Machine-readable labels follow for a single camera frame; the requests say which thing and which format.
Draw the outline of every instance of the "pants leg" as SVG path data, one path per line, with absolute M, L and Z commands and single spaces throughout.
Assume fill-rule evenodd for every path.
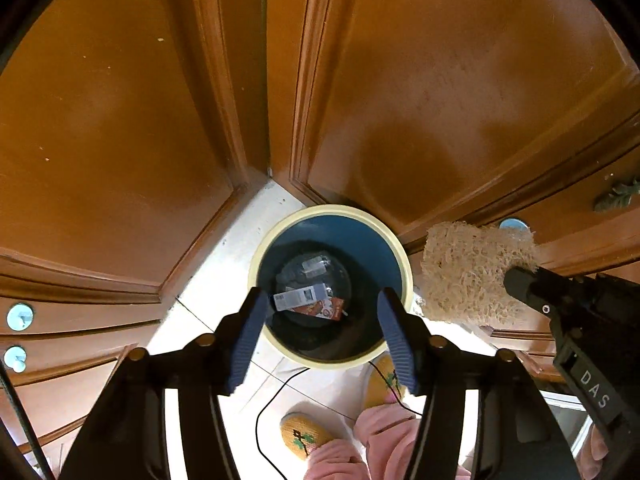
M 383 404 L 364 410 L 353 428 L 355 437 L 367 449 L 371 480 L 404 478 L 420 421 L 399 404 Z M 458 467 L 456 480 L 470 480 L 471 474 Z
M 369 480 L 369 473 L 353 444 L 339 438 L 309 455 L 304 480 Z

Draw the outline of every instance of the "sunlit floor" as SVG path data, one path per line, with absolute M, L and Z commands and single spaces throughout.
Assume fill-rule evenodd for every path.
M 161 353 L 182 348 L 203 332 L 213 332 L 226 314 L 238 311 L 247 292 L 251 257 L 264 234 L 303 204 L 274 182 L 268 183 L 214 248 L 155 334 L 148 350 Z M 425 320 L 432 333 L 441 334 L 464 350 L 492 355 L 495 349 L 463 328 Z M 258 439 L 263 452 L 289 480 L 301 480 L 305 463 L 284 446 L 280 419 L 289 411 L 311 414 L 335 436 L 352 438 L 359 415 L 364 373 L 369 364 L 344 371 L 309 370 L 294 378 L 260 418 Z M 242 384 L 231 397 L 221 397 L 229 443 L 241 478 L 280 479 L 258 453 L 254 430 L 258 412 L 299 365 L 284 358 L 262 337 Z M 177 394 L 167 392 L 166 437 L 172 480 L 186 479 L 177 413 Z M 407 396 L 405 403 L 421 411 L 424 398 Z M 476 439 L 478 396 L 468 392 L 460 462 L 471 453 Z

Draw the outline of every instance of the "gold screw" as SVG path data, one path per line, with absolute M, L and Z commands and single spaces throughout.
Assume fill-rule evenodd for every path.
M 444 348 L 447 344 L 449 344 L 449 341 L 447 341 L 447 339 L 442 337 L 441 335 L 432 335 L 429 338 L 429 344 L 434 348 Z
M 202 334 L 196 338 L 196 343 L 198 346 L 211 346 L 215 340 L 216 336 L 213 334 Z
M 131 352 L 127 354 L 127 357 L 132 361 L 140 361 L 143 357 L 146 356 L 146 349 L 139 346 L 138 348 L 134 348 Z
M 500 348 L 497 351 L 498 357 L 507 363 L 512 363 L 516 359 L 516 354 L 507 348 Z

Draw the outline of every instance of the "loofah sponge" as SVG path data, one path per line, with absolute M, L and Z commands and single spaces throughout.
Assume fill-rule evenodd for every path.
M 423 253 L 422 312 L 434 321 L 508 328 L 527 307 L 504 290 L 504 273 L 514 266 L 535 270 L 537 261 L 531 232 L 436 224 Z

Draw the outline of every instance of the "black wire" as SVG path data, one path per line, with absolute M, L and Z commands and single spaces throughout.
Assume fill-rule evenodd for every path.
M 255 445 L 258 447 L 258 452 L 264 457 L 264 459 L 269 462 L 271 464 L 271 466 L 278 472 L 280 473 L 280 476 L 282 476 L 284 478 L 284 480 L 287 480 L 287 477 L 283 475 L 282 471 L 280 471 L 276 465 L 269 460 L 269 458 L 262 452 L 262 450 L 260 449 L 260 442 L 258 442 L 258 421 L 260 420 L 260 416 L 262 415 L 262 412 L 264 410 L 266 410 L 269 405 L 273 402 L 273 399 L 275 399 L 278 394 L 282 391 L 282 389 L 287 386 L 287 383 L 289 383 L 290 380 L 292 380 L 294 377 L 297 377 L 298 375 L 306 372 L 307 370 L 309 370 L 309 368 L 305 368 L 304 370 L 300 370 L 299 372 L 293 374 L 289 379 L 287 379 L 286 381 L 284 381 L 284 383 L 282 384 L 282 386 L 280 387 L 280 389 L 276 392 L 276 394 L 271 397 L 271 400 L 269 402 L 267 402 L 264 405 L 264 408 L 260 410 L 260 413 L 258 413 L 258 416 L 255 418 Z
M 386 383 L 386 377 L 382 374 L 382 372 L 378 369 L 378 367 L 377 367 L 375 364 L 373 364 L 373 361 L 369 361 L 369 364 L 370 364 L 371 366 L 373 366 L 373 367 L 376 369 L 376 371 L 378 372 L 378 374 L 380 375 L 380 377 L 382 377 L 382 380 L 383 380 L 383 381 L 385 381 L 385 383 Z M 415 413 L 416 415 L 420 415 L 420 416 L 422 416 L 422 413 L 420 413 L 420 412 L 414 412 L 414 410 L 412 410 L 412 409 L 411 409 L 411 408 L 409 408 L 408 406 L 405 406 L 405 405 L 402 403 L 402 400 L 400 400 L 400 397 L 398 397 L 398 394 L 396 394 L 396 390 L 395 390 L 395 388 L 393 387 L 393 385 L 392 385 L 392 384 L 389 384 L 389 383 L 386 383 L 386 384 L 388 384 L 389 389 L 390 389 L 390 390 L 391 390 L 391 392 L 394 394 L 394 397 L 396 398 L 396 401 L 398 402 L 398 404 L 400 404 L 400 406 L 402 406 L 402 407 L 403 407 L 404 409 L 406 409 L 408 412 L 412 412 L 412 413 Z
M 34 457 L 36 457 L 45 480 L 55 480 L 56 478 L 55 476 L 53 476 L 53 472 L 49 467 L 47 458 L 44 456 L 44 452 L 42 451 L 42 447 L 38 442 L 38 438 L 33 431 L 33 427 L 31 426 L 29 417 L 27 416 L 27 413 L 24 411 L 24 407 L 20 402 L 20 397 L 18 397 L 18 393 L 15 391 L 14 385 L 11 383 L 9 375 L 6 373 L 6 369 L 4 368 L 2 359 L 0 359 L 0 386 L 4 388 L 4 392 L 9 399 L 9 403 L 14 409 L 15 415 L 17 415 L 18 417 L 18 421 L 20 421 L 22 430 L 27 437 L 27 442 L 31 446 L 31 452 L 33 453 Z

